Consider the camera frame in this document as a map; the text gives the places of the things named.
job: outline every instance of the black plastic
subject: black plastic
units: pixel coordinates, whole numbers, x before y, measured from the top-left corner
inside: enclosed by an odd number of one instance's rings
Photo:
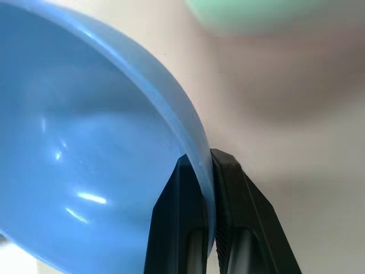
[[[207,253],[206,204],[183,156],[153,209],[144,274],[206,274]]]
[[[233,156],[212,150],[212,159],[220,273],[301,274],[273,206]]]

